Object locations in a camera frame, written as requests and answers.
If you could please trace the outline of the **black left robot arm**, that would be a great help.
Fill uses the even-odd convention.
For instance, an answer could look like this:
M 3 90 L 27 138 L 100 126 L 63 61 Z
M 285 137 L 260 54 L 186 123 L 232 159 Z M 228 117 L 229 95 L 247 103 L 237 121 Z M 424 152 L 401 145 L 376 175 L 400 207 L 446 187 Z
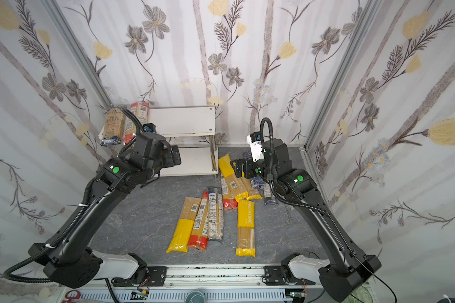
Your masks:
M 88 247 L 90 240 L 137 186 L 145 187 L 161 169 L 181 164 L 178 147 L 156 133 L 154 124 L 141 124 L 125 108 L 121 112 L 136 126 L 134 138 L 87 183 L 83 200 L 59 231 L 47 242 L 33 244 L 29 258 L 4 271 L 5 279 L 28 284 L 56 282 L 72 289 L 99 279 L 107 260 Z

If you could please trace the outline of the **blue clear label spaghetti pack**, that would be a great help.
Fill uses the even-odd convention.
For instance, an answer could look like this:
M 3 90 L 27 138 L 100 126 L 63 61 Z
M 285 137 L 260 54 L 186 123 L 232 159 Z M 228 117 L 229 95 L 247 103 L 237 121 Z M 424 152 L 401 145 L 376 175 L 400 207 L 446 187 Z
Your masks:
M 222 194 L 216 187 L 208 187 L 209 240 L 221 241 L 224 228 Z

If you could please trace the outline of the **yellow-end spaghetti pack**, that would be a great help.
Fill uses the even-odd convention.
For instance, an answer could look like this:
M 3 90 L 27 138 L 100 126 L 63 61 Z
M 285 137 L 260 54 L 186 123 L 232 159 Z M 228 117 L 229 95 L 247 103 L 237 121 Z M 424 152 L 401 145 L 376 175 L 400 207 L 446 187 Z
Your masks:
M 174 251 L 181 253 L 188 252 L 188 241 L 193 231 L 201 201 L 200 198 L 185 198 L 172 240 L 166 250 L 167 253 Z

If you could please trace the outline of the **dark blue-top spaghetti pack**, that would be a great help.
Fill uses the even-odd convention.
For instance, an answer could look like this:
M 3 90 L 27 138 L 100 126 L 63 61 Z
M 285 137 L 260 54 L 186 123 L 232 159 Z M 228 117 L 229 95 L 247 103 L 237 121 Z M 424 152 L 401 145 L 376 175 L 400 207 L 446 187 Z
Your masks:
M 106 112 L 102 135 L 99 137 L 101 146 L 122 144 L 126 119 L 125 110 L 125 107 L 113 107 Z

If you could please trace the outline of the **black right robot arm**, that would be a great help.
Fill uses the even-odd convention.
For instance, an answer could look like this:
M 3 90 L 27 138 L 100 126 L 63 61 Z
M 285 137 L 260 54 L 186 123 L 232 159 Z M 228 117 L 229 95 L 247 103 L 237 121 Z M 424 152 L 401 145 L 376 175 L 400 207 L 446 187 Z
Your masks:
M 260 177 L 275 199 L 292 206 L 305 219 L 324 248 L 327 259 L 309 265 L 307 258 L 294 255 L 288 260 L 289 273 L 296 279 L 320 284 L 332 299 L 342 302 L 381 268 L 376 255 L 368 255 L 342 228 L 304 169 L 295 169 L 288 147 L 274 137 L 273 125 L 265 117 L 260 129 L 248 136 L 249 159 L 231 161 L 235 175 Z

